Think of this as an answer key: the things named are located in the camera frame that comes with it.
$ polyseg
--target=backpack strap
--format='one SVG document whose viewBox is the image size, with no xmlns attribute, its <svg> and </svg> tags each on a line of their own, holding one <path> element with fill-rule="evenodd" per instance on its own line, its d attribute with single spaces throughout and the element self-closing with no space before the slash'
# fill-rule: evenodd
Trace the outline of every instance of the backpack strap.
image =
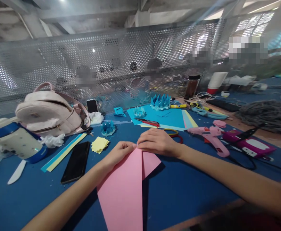
<svg viewBox="0 0 281 231">
<path fill-rule="evenodd" d="M 34 90 L 34 92 L 36 91 L 40 91 L 42 88 L 44 88 L 45 86 L 50 86 L 51 92 L 55 92 L 55 87 L 53 84 L 51 84 L 50 82 L 44 82 L 42 84 L 40 84 L 39 86 L 36 87 L 36 89 Z"/>
<path fill-rule="evenodd" d="M 62 98 L 64 98 L 66 101 L 71 101 L 72 103 L 74 103 L 73 105 L 73 109 L 77 112 L 77 114 L 80 115 L 80 117 L 82 118 L 82 120 L 85 119 L 85 115 L 88 117 L 89 122 L 86 124 L 87 127 L 90 126 L 90 117 L 89 117 L 89 113 L 87 111 L 87 109 L 84 107 L 84 105 L 82 105 L 79 101 L 77 101 L 76 99 L 72 98 L 71 96 L 68 96 L 66 94 L 60 93 L 55 91 L 55 87 L 53 84 L 51 84 L 50 82 L 44 82 L 42 84 L 40 84 L 39 86 L 36 87 L 36 89 L 34 90 L 34 92 L 41 90 L 42 88 L 44 88 L 45 86 L 50 86 L 50 91 L 51 92 L 55 92 L 56 94 L 60 95 Z M 81 127 L 78 127 L 75 131 L 74 134 L 77 133 L 81 133 L 84 132 L 84 130 Z"/>
</svg>

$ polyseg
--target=pink backpack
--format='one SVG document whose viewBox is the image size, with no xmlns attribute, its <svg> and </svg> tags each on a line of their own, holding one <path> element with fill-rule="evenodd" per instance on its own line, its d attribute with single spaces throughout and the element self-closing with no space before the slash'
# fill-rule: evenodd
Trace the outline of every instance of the pink backpack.
<svg viewBox="0 0 281 231">
<path fill-rule="evenodd" d="M 51 91 L 39 91 L 49 85 Z M 74 103 L 71 107 L 67 101 Z M 60 134 L 66 136 L 84 132 L 81 128 L 83 121 L 89 114 L 87 109 L 77 100 L 63 93 L 56 92 L 54 85 L 49 82 L 39 85 L 33 93 L 25 97 L 16 110 L 17 118 L 26 124 L 26 128 L 45 137 Z"/>
</svg>

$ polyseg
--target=concrete ceiling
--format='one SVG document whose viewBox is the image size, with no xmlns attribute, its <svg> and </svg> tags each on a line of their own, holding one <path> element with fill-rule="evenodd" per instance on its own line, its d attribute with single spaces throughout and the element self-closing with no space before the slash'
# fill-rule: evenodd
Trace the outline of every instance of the concrete ceiling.
<svg viewBox="0 0 281 231">
<path fill-rule="evenodd" d="M 0 42 L 219 18 L 236 0 L 0 0 Z M 241 14 L 281 0 L 246 0 Z"/>
</svg>

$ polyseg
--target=hand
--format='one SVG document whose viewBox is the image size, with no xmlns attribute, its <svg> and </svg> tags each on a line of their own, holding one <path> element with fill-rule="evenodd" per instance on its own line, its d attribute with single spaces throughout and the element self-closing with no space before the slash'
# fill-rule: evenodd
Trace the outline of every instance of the hand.
<svg viewBox="0 0 281 231">
<path fill-rule="evenodd" d="M 110 168 L 110 171 L 114 166 L 123 160 L 123 158 L 131 153 L 137 147 L 136 144 L 129 141 L 120 141 L 117 145 L 110 151 L 110 153 L 104 157 L 102 162 Z"/>
<path fill-rule="evenodd" d="M 175 142 L 164 130 L 151 128 L 142 133 L 137 141 L 138 148 L 147 152 L 179 158 L 179 143 Z"/>
</svg>

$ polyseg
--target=person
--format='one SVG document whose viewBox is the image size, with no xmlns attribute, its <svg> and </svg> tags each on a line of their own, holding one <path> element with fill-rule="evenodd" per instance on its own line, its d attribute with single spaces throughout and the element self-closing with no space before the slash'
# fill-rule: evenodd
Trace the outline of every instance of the person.
<svg viewBox="0 0 281 231">
<path fill-rule="evenodd" d="M 224 184 L 245 201 L 281 217 L 280 183 L 179 144 L 164 130 L 157 128 L 142 133 L 137 144 L 139 149 L 178 158 L 193 165 Z M 22 230 L 61 230 L 103 178 L 136 147 L 137 145 L 132 142 L 120 141 L 104 159 L 36 215 Z"/>
</svg>

